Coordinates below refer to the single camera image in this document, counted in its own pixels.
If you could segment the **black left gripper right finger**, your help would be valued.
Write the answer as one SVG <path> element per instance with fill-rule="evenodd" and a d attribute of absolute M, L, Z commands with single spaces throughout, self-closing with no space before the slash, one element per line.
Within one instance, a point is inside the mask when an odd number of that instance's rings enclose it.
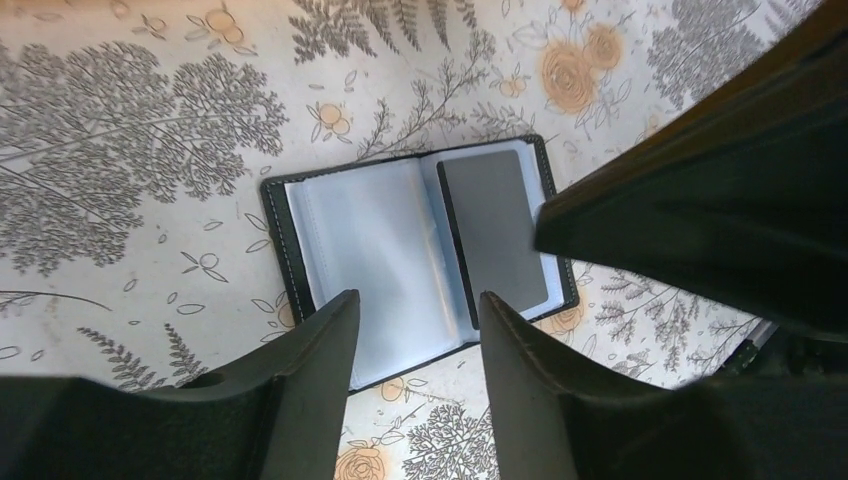
<path fill-rule="evenodd" d="M 843 376 L 713 375 L 663 389 L 607 368 L 480 299 L 504 479 L 843 479 Z"/>

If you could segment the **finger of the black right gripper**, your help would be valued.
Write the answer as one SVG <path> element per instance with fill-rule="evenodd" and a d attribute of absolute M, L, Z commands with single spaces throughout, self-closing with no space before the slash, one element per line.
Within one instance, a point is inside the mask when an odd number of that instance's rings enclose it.
<path fill-rule="evenodd" d="M 534 245 L 847 338 L 847 5 L 548 200 Z"/>

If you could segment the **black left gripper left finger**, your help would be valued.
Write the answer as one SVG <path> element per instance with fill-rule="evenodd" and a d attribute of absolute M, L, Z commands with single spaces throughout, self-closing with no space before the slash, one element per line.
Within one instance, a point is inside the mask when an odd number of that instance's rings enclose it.
<path fill-rule="evenodd" d="M 5 479 L 329 479 L 360 320 L 355 290 L 180 388 L 1 381 Z"/>

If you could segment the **dark grey credit card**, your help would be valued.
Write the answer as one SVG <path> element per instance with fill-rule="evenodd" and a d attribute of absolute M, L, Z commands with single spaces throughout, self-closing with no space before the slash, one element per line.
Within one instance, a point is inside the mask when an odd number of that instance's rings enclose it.
<path fill-rule="evenodd" d="M 542 198 L 532 163 L 515 150 L 441 158 L 436 178 L 471 327 L 480 329 L 480 298 L 492 292 L 525 319 L 564 301 L 557 261 L 532 246 Z"/>

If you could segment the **black leather card holder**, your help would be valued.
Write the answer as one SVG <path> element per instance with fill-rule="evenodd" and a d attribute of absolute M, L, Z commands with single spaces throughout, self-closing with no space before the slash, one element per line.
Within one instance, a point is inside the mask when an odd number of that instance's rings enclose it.
<path fill-rule="evenodd" d="M 345 290 L 359 293 L 361 320 L 351 391 L 419 369 L 479 341 L 480 329 L 471 327 L 435 162 L 490 150 L 515 150 L 532 163 L 525 178 L 535 178 L 542 191 L 534 214 L 534 247 L 539 211 L 555 192 L 546 144 L 537 134 L 261 183 L 293 318 L 306 319 Z M 540 253 L 557 261 L 564 301 L 533 319 L 518 312 L 529 322 L 579 302 L 570 262 Z"/>

